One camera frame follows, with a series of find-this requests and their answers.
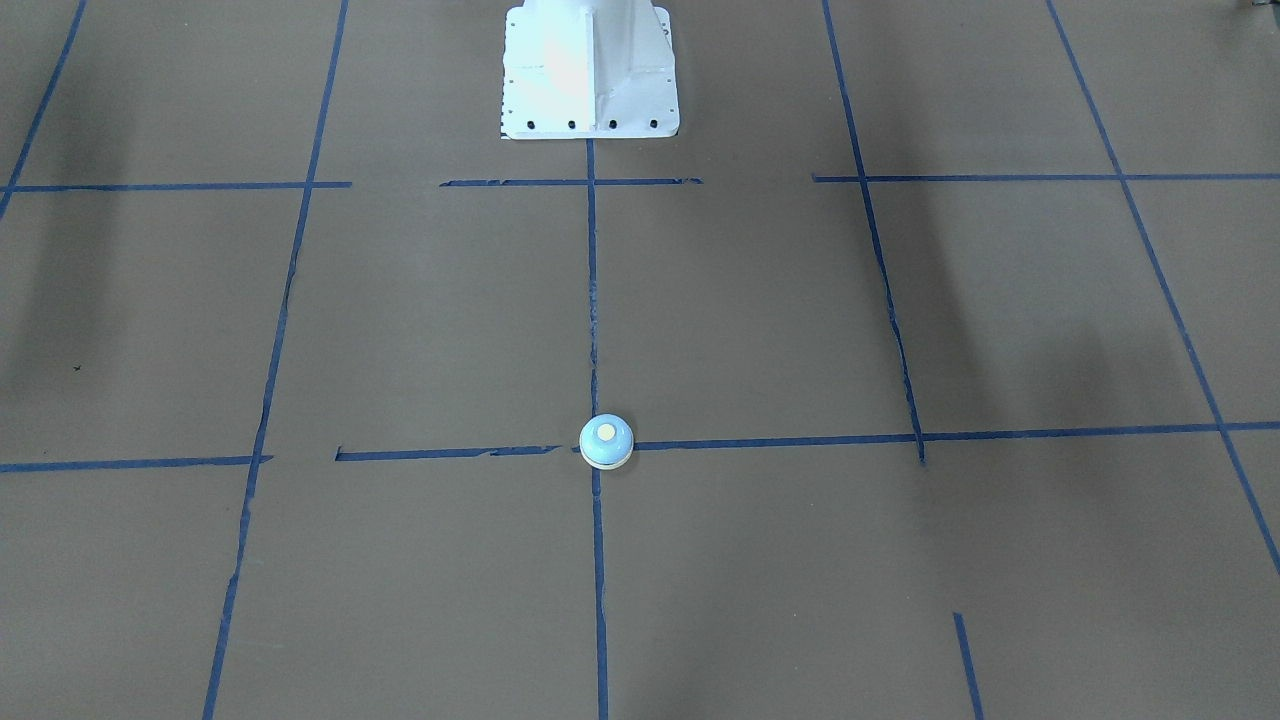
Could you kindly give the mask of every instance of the light blue ball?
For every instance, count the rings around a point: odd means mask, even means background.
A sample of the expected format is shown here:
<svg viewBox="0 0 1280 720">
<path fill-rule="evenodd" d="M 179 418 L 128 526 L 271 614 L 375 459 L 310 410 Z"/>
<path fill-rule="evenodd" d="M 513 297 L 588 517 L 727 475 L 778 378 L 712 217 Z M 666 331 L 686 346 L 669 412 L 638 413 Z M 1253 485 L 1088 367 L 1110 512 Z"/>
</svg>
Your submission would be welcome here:
<svg viewBox="0 0 1280 720">
<path fill-rule="evenodd" d="M 579 436 L 582 459 L 600 470 L 621 468 L 631 459 L 635 450 L 635 436 L 631 425 L 617 415 L 596 415 L 582 428 Z"/>
</svg>

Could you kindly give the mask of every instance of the round blue object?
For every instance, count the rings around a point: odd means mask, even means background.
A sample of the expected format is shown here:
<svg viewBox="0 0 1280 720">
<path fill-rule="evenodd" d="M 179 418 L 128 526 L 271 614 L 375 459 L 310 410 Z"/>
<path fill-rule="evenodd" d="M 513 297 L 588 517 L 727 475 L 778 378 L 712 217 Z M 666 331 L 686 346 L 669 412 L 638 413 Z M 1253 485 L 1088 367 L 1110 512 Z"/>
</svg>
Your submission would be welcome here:
<svg viewBox="0 0 1280 720">
<path fill-rule="evenodd" d="M 621 468 L 631 459 L 636 438 L 631 425 L 617 415 L 596 415 L 582 428 L 579 436 L 582 459 L 600 470 Z"/>
</svg>

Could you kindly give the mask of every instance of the gray floor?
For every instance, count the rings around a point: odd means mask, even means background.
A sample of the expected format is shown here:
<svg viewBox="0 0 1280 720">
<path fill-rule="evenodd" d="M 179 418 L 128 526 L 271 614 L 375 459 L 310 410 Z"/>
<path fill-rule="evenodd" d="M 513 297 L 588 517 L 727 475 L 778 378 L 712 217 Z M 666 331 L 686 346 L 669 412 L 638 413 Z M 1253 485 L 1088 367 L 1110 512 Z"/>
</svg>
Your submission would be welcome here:
<svg viewBox="0 0 1280 720">
<path fill-rule="evenodd" d="M 0 716 L 1275 716 L 1275 8 L 512 4 L 0 3 Z"/>
</svg>

